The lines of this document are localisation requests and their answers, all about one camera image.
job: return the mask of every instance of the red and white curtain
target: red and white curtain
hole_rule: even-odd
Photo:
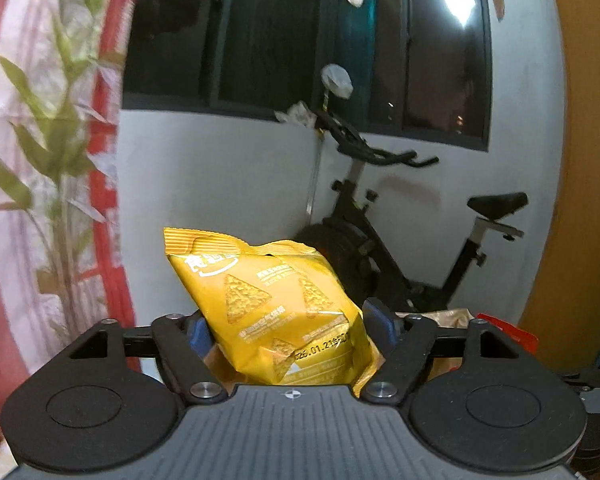
[[[97,320],[134,323],[115,159],[133,6],[0,0],[0,409]]]

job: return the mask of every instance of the red object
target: red object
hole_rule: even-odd
[[[538,338],[533,334],[520,330],[517,326],[497,317],[487,316],[486,314],[478,314],[477,317],[497,326],[530,354],[536,354],[538,351]]]

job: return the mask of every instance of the date text 026.01.21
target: date text 026.01.21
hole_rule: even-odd
[[[310,355],[315,355],[317,353],[326,350],[327,348],[331,348],[332,346],[338,346],[340,343],[344,343],[349,337],[348,333],[337,335],[336,337],[329,339],[327,341],[323,341],[321,344],[314,345],[311,348],[302,350],[296,353],[296,361],[300,359],[304,359],[305,357],[309,357]]]

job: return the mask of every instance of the yellow snack bag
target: yellow snack bag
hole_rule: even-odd
[[[362,313],[326,259],[283,240],[164,229],[165,252],[229,363],[249,382],[351,384],[376,371]]]

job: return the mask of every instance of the exercise bike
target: exercise bike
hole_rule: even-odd
[[[333,213],[321,223],[303,228],[294,240],[315,248],[327,259],[347,295],[358,306],[362,307],[367,298],[378,298],[394,312],[445,310],[473,261],[478,267],[484,265],[486,255],[480,246],[488,230],[500,232],[510,241],[524,235],[519,229],[498,221],[526,206],[528,197],[525,193],[471,197],[467,205],[478,216],[442,287],[411,282],[366,217],[369,205],[375,202],[378,194],[367,190],[368,202],[362,207],[356,203],[354,195],[365,164],[428,168],[440,160],[436,156],[417,160],[418,154],[413,150],[391,153],[372,148],[343,119],[322,110],[316,115],[315,127],[328,131],[338,143],[338,151],[350,156],[352,163],[346,179],[343,182],[336,180],[331,185],[338,193]]]

